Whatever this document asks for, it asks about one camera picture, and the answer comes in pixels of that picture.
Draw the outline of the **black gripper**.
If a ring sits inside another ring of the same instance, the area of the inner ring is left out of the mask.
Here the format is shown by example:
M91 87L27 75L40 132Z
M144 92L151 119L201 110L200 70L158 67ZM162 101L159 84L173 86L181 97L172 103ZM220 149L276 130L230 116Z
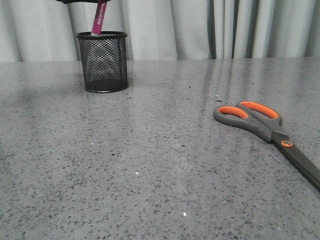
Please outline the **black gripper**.
M110 0L56 0L58 2L61 2L63 4L71 4L71 3L93 3L93 4L98 4L98 3L107 3Z

